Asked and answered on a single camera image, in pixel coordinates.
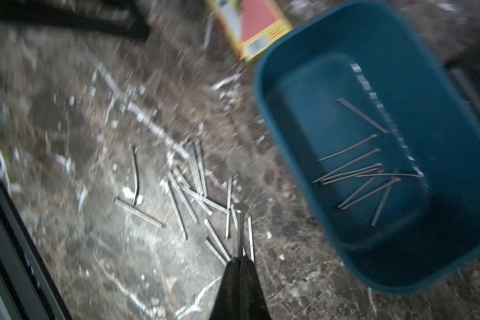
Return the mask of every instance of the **blue plastic bin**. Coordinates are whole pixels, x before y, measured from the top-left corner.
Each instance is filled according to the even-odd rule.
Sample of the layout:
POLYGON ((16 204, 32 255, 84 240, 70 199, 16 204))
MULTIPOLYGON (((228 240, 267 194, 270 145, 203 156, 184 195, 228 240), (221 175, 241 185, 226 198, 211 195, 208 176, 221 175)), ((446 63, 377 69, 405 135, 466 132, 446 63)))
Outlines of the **blue plastic bin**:
MULTIPOLYGON (((254 92, 312 210, 360 281, 411 293, 480 255, 480 124, 389 6, 344 3, 293 30, 262 56, 254 92), (356 63, 383 110, 354 72, 356 63), (342 97, 391 133, 381 134, 340 105, 342 97), (379 137, 317 161, 371 134, 379 137), (424 175, 394 185, 376 227, 370 222, 382 193, 336 209, 368 178, 311 183, 374 148, 381 152, 345 170, 382 162, 386 172, 424 175)), ((361 195, 387 181, 378 178, 361 195)))

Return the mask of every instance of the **tray rim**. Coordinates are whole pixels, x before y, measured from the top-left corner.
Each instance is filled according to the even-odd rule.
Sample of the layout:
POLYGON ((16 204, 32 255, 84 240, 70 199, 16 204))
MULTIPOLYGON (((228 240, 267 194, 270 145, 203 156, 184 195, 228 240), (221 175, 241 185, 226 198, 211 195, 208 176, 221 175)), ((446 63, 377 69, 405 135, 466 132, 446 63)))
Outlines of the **tray rim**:
MULTIPOLYGON (((346 7, 359 5, 359 4, 375 6, 379 10, 381 10, 383 13, 394 18, 399 24, 401 24, 403 30, 405 30, 405 32, 409 35, 409 37, 412 40, 414 40, 414 42, 416 43, 418 51, 425 58, 426 62, 429 65, 431 65, 432 73, 434 73, 436 77, 438 77, 439 80, 441 80, 441 82, 445 85, 444 88, 446 93, 453 96, 453 98, 456 99, 457 101, 462 101, 462 102, 465 101, 465 99, 461 96, 461 94, 457 91, 457 89, 453 86, 452 82, 449 80, 446 74, 446 71, 439 68, 439 66, 442 66, 442 63, 436 60, 435 55, 431 53, 428 46, 423 42, 423 40, 416 34, 414 29, 411 27, 411 23, 407 21, 406 18, 398 14, 395 11, 395 8, 390 6, 389 4, 374 2, 370 0, 352 0, 352 1, 341 3, 338 6, 334 6, 333 8, 326 10, 326 12, 319 14, 318 16, 304 22, 299 27, 293 29, 286 35, 279 38, 269 48, 265 50, 265 52, 262 54, 261 58, 259 59, 258 65, 256 67, 256 71, 254 74, 253 93, 257 102, 258 110, 262 114, 263 119, 267 127, 269 128, 269 131, 272 135, 272 138, 275 141, 275 144, 279 147, 279 151, 283 154, 285 161, 287 162, 288 167, 292 172, 293 178, 296 180, 297 184, 299 185, 304 197, 306 198, 307 202, 309 203, 313 211, 313 214, 319 220, 322 228, 325 229, 327 239, 332 242, 339 256, 342 258, 345 266, 349 269, 349 271, 353 274, 355 278, 357 278, 360 282, 364 283, 365 285, 369 286, 374 290, 377 290, 380 292, 392 293, 392 294, 411 294, 420 289, 427 287, 428 285, 446 276, 447 274, 454 272, 458 267, 464 266, 470 263, 473 259, 479 257, 480 244, 478 246, 473 247, 469 252, 465 253, 464 255, 459 256, 457 259, 455 259, 451 263, 446 264, 445 266, 431 273, 427 277, 422 278, 421 280, 415 283, 412 283, 410 285, 406 285, 403 287, 392 287, 392 286, 379 284, 374 280, 366 277, 352 262, 352 260, 350 259, 350 256, 346 252, 348 249, 343 247, 343 245, 341 244, 341 241, 339 240, 336 232, 332 227, 332 224, 327 219, 326 214, 323 212, 323 210, 321 210, 319 201, 314 196, 309 182, 305 179, 305 176, 301 170, 300 165, 298 164, 296 159, 291 155, 291 152, 290 152, 291 149, 289 148, 288 144, 284 140, 281 130, 279 129, 279 127, 274 121, 274 118, 269 112, 269 108, 264 100, 265 94, 263 93, 263 90, 262 90, 263 71, 265 69, 266 64, 268 63, 270 56, 272 55, 272 53, 276 48, 284 44, 284 42, 286 42, 291 37, 298 35, 301 31, 312 26, 316 22, 319 22, 320 20, 327 18, 328 16, 340 10, 343 10, 346 7)), ((479 123, 480 121, 476 118, 474 111, 470 109, 466 103, 462 103, 462 105, 460 105, 459 110, 467 118, 467 121, 471 121, 473 123, 479 124, 478 126, 473 126, 473 128, 474 128, 474 133, 480 138, 480 123, 479 123)))

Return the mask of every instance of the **black metal frame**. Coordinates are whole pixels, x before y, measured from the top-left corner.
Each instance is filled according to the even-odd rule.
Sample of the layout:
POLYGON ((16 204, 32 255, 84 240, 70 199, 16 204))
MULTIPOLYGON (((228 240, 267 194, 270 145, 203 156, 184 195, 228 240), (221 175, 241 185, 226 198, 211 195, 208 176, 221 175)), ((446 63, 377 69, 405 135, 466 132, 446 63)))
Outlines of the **black metal frame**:
POLYGON ((13 319, 71 319, 1 181, 0 296, 13 319))
POLYGON ((142 16, 136 0, 102 0, 118 9, 128 8, 134 18, 129 26, 116 22, 89 18, 45 3, 27 0, 0 0, 0 22, 21 23, 32 26, 49 26, 98 31, 145 42, 150 34, 149 26, 142 16))

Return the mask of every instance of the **nail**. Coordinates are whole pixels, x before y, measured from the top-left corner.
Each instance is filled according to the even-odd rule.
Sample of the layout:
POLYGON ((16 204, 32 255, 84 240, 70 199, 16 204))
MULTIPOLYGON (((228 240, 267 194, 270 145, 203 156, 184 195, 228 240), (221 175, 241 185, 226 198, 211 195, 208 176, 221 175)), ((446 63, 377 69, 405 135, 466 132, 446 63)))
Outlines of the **nail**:
POLYGON ((365 171, 365 170, 368 170, 368 169, 371 169, 371 168, 378 168, 378 167, 382 167, 382 163, 376 163, 376 164, 372 164, 372 165, 369 165, 367 167, 364 167, 364 168, 361 168, 361 169, 357 169, 357 170, 352 170, 352 171, 347 171, 347 172, 341 172, 339 174, 336 174, 334 176, 329 176, 327 178, 324 178, 323 180, 320 180, 320 182, 326 182, 327 180, 332 180, 332 179, 335 179, 335 178, 338 178, 340 176, 344 176, 344 175, 350 175, 350 174, 355 174, 357 173, 358 175, 360 174, 359 172, 361 171, 365 171))
POLYGON ((380 216, 380 213, 382 212, 382 209, 384 208, 384 204, 386 204, 387 198, 390 196, 391 188, 392 188, 392 185, 386 187, 386 190, 382 195, 382 199, 380 199, 380 203, 379 203, 379 206, 377 207, 377 211, 375 212, 375 216, 371 221, 372 227, 375 227, 375 225, 377 224, 377 220, 379 220, 379 216, 380 216))
POLYGON ((247 218, 247 223, 249 225, 249 242, 251 244, 251 260, 252 262, 254 261, 254 243, 252 242, 252 222, 251 222, 251 216, 247 218))
POLYGON ((226 257, 226 260, 231 261, 231 258, 229 257, 229 254, 226 251, 226 249, 224 248, 224 246, 222 245, 221 240, 217 237, 217 234, 215 233, 215 231, 211 227, 210 221, 208 221, 208 219, 206 219, 206 218, 205 218, 205 224, 206 224, 206 227, 208 228, 208 231, 210 231, 211 236, 213 237, 215 242, 217 242, 218 248, 222 251, 222 253, 224 254, 224 257, 226 257))
MULTIPOLYGON (((368 173, 368 172, 375 171, 375 170, 377 170, 377 169, 378 169, 378 168, 373 168, 373 169, 369 169, 369 170, 362 171, 362 172, 360 172, 360 173, 368 173)), ((334 183, 334 182, 338 182, 338 181, 345 180, 345 179, 348 179, 348 178, 356 177, 356 175, 357 175, 357 174, 352 174, 352 175, 340 177, 340 178, 334 179, 334 180, 327 180, 326 182, 322 182, 321 185, 322 185, 322 186, 325 186, 325 185, 328 185, 328 184, 330 184, 330 183, 334 183)))
POLYGON ((228 263, 226 262, 226 260, 224 260, 222 257, 221 257, 221 254, 215 250, 215 248, 211 245, 210 241, 208 241, 208 239, 205 239, 203 241, 206 246, 210 249, 211 252, 213 252, 213 254, 215 254, 215 256, 222 262, 223 265, 227 265, 228 263))
POLYGON ((120 206, 121 208, 125 209, 125 210, 128 211, 129 213, 135 214, 135 215, 138 216, 139 218, 144 219, 145 221, 149 222, 150 224, 154 225, 154 226, 157 227, 157 228, 162 228, 162 227, 163 227, 163 224, 161 224, 160 222, 154 220, 152 217, 148 216, 147 214, 138 211, 137 209, 135 209, 135 208, 133 208, 132 206, 130 206, 128 203, 124 203, 124 202, 122 202, 121 200, 119 200, 119 199, 117 199, 117 198, 114 198, 114 199, 112 200, 112 202, 113 202, 114 204, 120 206))
POLYGON ((352 165, 352 164, 358 162, 358 161, 361 160, 361 159, 364 159, 364 158, 366 158, 366 157, 370 157, 372 154, 377 153, 377 152, 379 152, 379 151, 380 151, 379 148, 375 148, 375 149, 373 149, 372 151, 367 152, 367 153, 365 153, 364 155, 362 155, 362 156, 360 156, 360 157, 352 160, 351 162, 346 163, 346 164, 342 165, 341 167, 332 170, 332 171, 329 172, 328 174, 321 176, 320 178, 312 181, 312 183, 319 182, 320 180, 323 180, 324 178, 327 178, 328 176, 331 176, 332 174, 338 172, 339 170, 344 169, 344 168, 348 167, 349 165, 352 165))
POLYGON ((135 146, 131 145, 131 167, 134 171, 134 183, 135 183, 135 195, 134 195, 134 207, 137 205, 137 198, 139 197, 139 173, 137 172, 137 160, 135 158, 135 146))
POLYGON ((201 154, 201 142, 198 140, 195 142, 195 150, 198 153, 198 171, 199 176, 201 177, 201 187, 203 188, 203 195, 208 196, 206 191, 206 181, 205 181, 205 167, 203 165, 203 155, 201 154))
POLYGON ((167 194, 169 195, 169 199, 173 205, 174 214, 176 215, 176 219, 178 220, 179 229, 183 235, 183 239, 187 240, 187 233, 185 232, 185 228, 183 227, 183 222, 181 221, 181 215, 179 214, 178 207, 176 206, 176 202, 174 201, 173 192, 171 191, 171 187, 168 182, 165 182, 167 185, 167 194))
POLYGON ((365 143, 365 142, 370 141, 370 140, 373 139, 373 138, 377 138, 378 136, 379 136, 379 135, 371 135, 370 137, 368 137, 368 138, 366 138, 366 139, 364 139, 364 140, 362 140, 362 141, 359 141, 358 143, 353 144, 353 145, 349 146, 348 148, 345 148, 345 149, 343 149, 343 150, 341 150, 341 151, 336 152, 335 154, 332 154, 332 155, 330 155, 330 156, 326 156, 326 157, 320 158, 319 161, 324 161, 324 160, 326 160, 326 159, 339 156, 339 155, 341 155, 342 153, 345 153, 345 152, 347 152, 347 151, 349 151, 349 150, 352 150, 353 148, 355 148, 355 147, 357 147, 357 146, 359 146, 359 145, 361 145, 361 144, 363 144, 363 143, 365 143))
POLYGON ((387 131, 386 129, 381 127, 378 123, 373 121, 370 117, 365 115, 363 112, 359 111, 358 108, 354 107, 350 102, 346 101, 344 98, 338 99, 338 102, 341 103, 343 106, 346 106, 352 112, 354 112, 355 114, 357 114, 358 116, 363 118, 366 122, 368 122, 369 124, 371 124, 372 126, 377 128, 378 130, 380 130, 382 133, 389 133, 389 131, 387 131))
POLYGON ((185 191, 186 193, 188 193, 189 195, 192 195, 194 198, 196 199, 200 199, 201 201, 203 201, 204 203, 206 203, 207 205, 211 206, 211 207, 214 207, 215 209, 217 210, 220 210, 224 213, 227 213, 228 212, 228 209, 218 205, 217 203, 213 202, 213 201, 210 201, 208 200, 208 198, 205 198, 204 196, 192 191, 191 189, 185 187, 183 184, 180 184, 179 185, 179 188, 183 191, 185 191))
MULTIPOLYGON (((384 170, 379 170, 377 171, 377 173, 382 173, 384 172, 384 170)), ((375 179, 377 179, 377 177, 373 177, 373 178, 369 178, 367 182, 363 183, 362 186, 360 186, 357 190, 355 190, 352 195, 349 195, 342 203, 340 203, 337 208, 338 209, 341 209, 341 207, 343 207, 348 201, 352 200, 353 197, 355 197, 359 192, 363 191, 364 188, 366 188, 367 186, 369 186, 372 182, 375 181, 375 179)))
POLYGON ((203 189, 201 188, 201 178, 199 177, 198 164, 195 159, 194 144, 191 140, 187 143, 187 152, 189 154, 188 164, 190 166, 190 172, 192 172, 192 179, 194 181, 194 186, 196 191, 202 195, 203 189))
POLYGON ((400 178, 395 178, 394 180, 391 180, 390 182, 388 182, 388 183, 386 183, 386 184, 383 184, 382 186, 378 187, 377 189, 373 190, 372 192, 369 192, 369 193, 367 193, 366 195, 363 195, 362 197, 360 197, 360 198, 352 201, 351 203, 347 204, 346 206, 344 206, 344 207, 341 208, 341 209, 345 210, 346 208, 350 207, 351 205, 356 204, 356 203, 358 203, 359 201, 364 200, 364 199, 368 198, 369 196, 376 194, 377 192, 379 192, 380 190, 386 188, 387 186, 390 186, 390 185, 392 185, 393 183, 396 183, 396 182, 399 182, 399 181, 402 181, 402 179, 400 179, 400 178))
POLYGON ((411 175, 411 174, 359 174, 356 176, 356 178, 362 178, 362 177, 381 177, 381 176, 401 176, 401 177, 415 177, 415 178, 421 178, 419 175, 411 175))
MULTIPOLYGON (((181 172, 179 172, 178 167, 175 166, 173 168, 173 172, 176 175, 176 178, 178 178, 179 182, 181 182, 181 184, 183 184, 185 187, 190 189, 190 184, 188 184, 188 182, 185 180, 185 177, 181 174, 181 172)), ((205 210, 205 212, 208 215, 211 215, 213 213, 208 207, 206 207, 206 204, 204 204, 203 201, 201 201, 200 199, 195 199, 195 200, 198 202, 198 205, 200 205, 201 208, 203 208, 203 210, 205 210)))
POLYGON ((179 197, 181 198, 181 201, 183 201, 183 204, 185 205, 185 208, 187 208, 188 213, 190 213, 192 220, 197 223, 198 217, 195 216, 194 210, 192 210, 192 207, 188 203, 187 198, 185 198, 185 195, 183 195, 183 192, 181 192, 181 190, 178 188, 178 183, 176 182, 176 179, 174 178, 170 170, 167 171, 167 176, 169 176, 169 180, 171 181, 174 188, 176 189, 176 193, 178 193, 179 197))

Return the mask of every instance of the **cardboard box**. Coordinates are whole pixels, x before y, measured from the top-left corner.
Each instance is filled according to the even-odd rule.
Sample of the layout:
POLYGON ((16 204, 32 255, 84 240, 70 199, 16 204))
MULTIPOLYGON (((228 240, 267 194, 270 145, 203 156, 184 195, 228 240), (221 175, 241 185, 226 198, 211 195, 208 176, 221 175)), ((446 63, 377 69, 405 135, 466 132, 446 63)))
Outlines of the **cardboard box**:
POLYGON ((206 0, 238 60, 251 61, 292 30, 273 0, 206 0))

